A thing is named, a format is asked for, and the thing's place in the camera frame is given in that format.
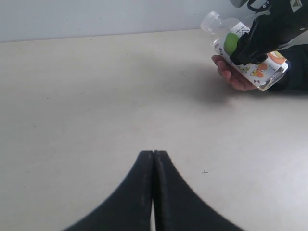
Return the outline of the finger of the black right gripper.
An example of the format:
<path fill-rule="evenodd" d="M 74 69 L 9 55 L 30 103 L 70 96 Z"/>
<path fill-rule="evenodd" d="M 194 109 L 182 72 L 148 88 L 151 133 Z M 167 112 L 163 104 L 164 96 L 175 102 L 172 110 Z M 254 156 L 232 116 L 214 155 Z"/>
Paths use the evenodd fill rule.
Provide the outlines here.
<path fill-rule="evenodd" d="M 166 151 L 154 151 L 153 203 L 157 231 L 242 230 L 190 188 Z"/>

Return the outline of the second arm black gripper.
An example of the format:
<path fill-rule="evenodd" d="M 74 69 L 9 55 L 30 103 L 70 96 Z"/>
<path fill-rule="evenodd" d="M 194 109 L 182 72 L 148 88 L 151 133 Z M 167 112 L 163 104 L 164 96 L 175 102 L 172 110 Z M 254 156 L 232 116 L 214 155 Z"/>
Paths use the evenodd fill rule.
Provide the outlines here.
<path fill-rule="evenodd" d="M 249 0 L 248 9 L 262 13 L 255 18 L 249 34 L 237 42 L 230 56 L 235 65 L 260 64 L 268 53 L 282 48 L 308 30 L 308 2 L 306 0 L 265 0 L 255 8 Z"/>

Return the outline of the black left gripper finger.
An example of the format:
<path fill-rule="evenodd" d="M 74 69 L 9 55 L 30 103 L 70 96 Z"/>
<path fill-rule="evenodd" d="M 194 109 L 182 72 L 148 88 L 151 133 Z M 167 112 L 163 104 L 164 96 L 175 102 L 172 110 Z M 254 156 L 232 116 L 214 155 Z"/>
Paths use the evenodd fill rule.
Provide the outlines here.
<path fill-rule="evenodd" d="M 141 151 L 121 184 L 95 210 L 67 231 L 149 231 L 153 151 Z"/>

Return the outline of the black sleeved forearm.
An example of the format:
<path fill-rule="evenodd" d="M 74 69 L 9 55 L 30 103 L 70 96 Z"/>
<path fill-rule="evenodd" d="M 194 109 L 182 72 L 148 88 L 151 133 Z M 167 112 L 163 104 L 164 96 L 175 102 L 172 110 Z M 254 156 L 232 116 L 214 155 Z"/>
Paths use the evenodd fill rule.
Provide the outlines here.
<path fill-rule="evenodd" d="M 308 90 L 308 45 L 279 50 L 290 63 L 285 75 L 269 91 Z"/>

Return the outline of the person's open hand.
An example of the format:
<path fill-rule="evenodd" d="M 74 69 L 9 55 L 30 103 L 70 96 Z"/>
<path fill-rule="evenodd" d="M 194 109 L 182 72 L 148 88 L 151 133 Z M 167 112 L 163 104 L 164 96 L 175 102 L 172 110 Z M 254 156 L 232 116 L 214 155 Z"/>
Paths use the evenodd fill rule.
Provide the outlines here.
<path fill-rule="evenodd" d="M 256 87 L 240 72 L 229 65 L 222 56 L 213 55 L 211 59 L 217 66 L 217 72 L 224 77 L 225 81 L 231 87 L 239 91 L 251 91 L 256 89 Z"/>

